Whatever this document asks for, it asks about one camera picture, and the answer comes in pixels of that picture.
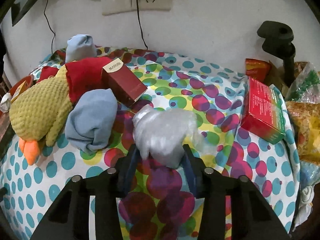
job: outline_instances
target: black mount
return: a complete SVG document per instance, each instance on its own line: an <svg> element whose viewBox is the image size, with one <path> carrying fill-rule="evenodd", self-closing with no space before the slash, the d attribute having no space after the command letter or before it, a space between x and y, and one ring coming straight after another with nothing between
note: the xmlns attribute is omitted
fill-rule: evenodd
<svg viewBox="0 0 320 240"><path fill-rule="evenodd" d="M116 198L129 193L139 160L140 152L132 145L114 168L87 179L73 176L45 213L31 240L89 240L89 204L93 195L96 239L123 239Z"/></svg>
<svg viewBox="0 0 320 240"><path fill-rule="evenodd" d="M232 240L289 240L281 221L256 186L246 176L222 176L193 156L183 146L182 166L189 189L204 198L198 240L223 240L226 225L226 196L231 197Z"/></svg>
<svg viewBox="0 0 320 240"><path fill-rule="evenodd" d="M222 176L193 156L188 145L182 166L189 189L205 198L198 240L224 240L226 196L231 196L232 240L289 240L281 221L255 185L246 177ZM140 152L132 145L126 157L99 176L75 175L54 200L30 240L89 240L89 199L96 196L97 240L122 240L116 197L130 191Z"/></svg>
<svg viewBox="0 0 320 240"><path fill-rule="evenodd" d="M294 57L296 48L291 43L293 41L292 29L284 23L265 21L257 31L261 38L265 38L262 49L283 60L284 82L288 87L295 80L294 77Z"/></svg>

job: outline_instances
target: orange snack bag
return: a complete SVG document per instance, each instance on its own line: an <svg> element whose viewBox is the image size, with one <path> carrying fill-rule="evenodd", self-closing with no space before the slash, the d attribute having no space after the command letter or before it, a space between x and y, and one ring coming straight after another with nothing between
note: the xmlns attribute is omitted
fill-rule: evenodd
<svg viewBox="0 0 320 240"><path fill-rule="evenodd" d="M245 59L246 75L263 82L271 68L270 63L252 58Z"/></svg>

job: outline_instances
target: black cable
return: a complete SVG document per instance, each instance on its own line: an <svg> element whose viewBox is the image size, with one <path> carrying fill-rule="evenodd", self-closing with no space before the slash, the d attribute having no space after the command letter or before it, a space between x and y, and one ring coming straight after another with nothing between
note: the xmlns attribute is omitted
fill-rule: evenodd
<svg viewBox="0 0 320 240"><path fill-rule="evenodd" d="M53 33L53 38L52 38L52 42L51 42L51 54L53 54L53 40L54 40L54 38L56 37L56 33L52 30L52 28L51 28L51 26L50 26L50 23L49 23L49 20L48 20L46 14L45 14L45 10L47 9L48 2L49 2L49 0L47 0L47 3L46 3L46 5L45 5L43 14L44 14L45 19L47 20L47 24L48 24L48 26L49 26L50 31Z"/></svg>
<svg viewBox="0 0 320 240"><path fill-rule="evenodd" d="M147 44L146 44L146 42L144 41L144 38L143 38L143 31L142 31L141 22L140 22L139 0L136 0L136 2L137 2L137 14L138 14L138 21L139 21L139 26L140 26L140 31L141 31L141 38L143 40L144 46L146 46L146 48L148 50L148 46L147 46Z"/></svg>

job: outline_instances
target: maroon box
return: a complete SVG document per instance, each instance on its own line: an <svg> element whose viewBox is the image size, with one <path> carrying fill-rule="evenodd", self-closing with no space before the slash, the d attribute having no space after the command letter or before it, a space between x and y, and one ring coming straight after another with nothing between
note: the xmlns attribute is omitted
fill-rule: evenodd
<svg viewBox="0 0 320 240"><path fill-rule="evenodd" d="M127 107L148 89L119 58L105 65L101 76L102 82L112 90L116 99Z"/></svg>

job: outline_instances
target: bed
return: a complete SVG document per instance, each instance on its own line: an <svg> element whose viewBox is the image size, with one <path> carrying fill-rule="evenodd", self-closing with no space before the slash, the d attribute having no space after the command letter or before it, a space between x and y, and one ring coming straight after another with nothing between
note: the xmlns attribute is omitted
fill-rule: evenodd
<svg viewBox="0 0 320 240"><path fill-rule="evenodd" d="M134 142L132 117L146 104L159 111L175 107L193 111L199 130L216 147L215 153L200 156L191 145L193 154L225 176L248 176L289 232L299 191L300 164L284 102L286 136L272 145L239 127L247 81L244 74L172 53L110 47L97 47L97 52L99 57L121 58L148 90L132 109L118 104L108 148L94 155L73 147L62 132L54 147L45 147L36 164L29 166L19 150L18 137L13 137L0 163L0 186L8 190L0 205L18 238L31 237L73 175L96 176L127 153ZM58 50L31 74L37 80L44 66L60 68L64 59L65 50ZM190 193L182 168L162 167L151 158L139 163L132 191L117 203L124 240L197 238L203 200L196 200ZM94 212L92 197L90 239L95 239ZM227 198L225 239L231 239L231 227Z"/></svg>

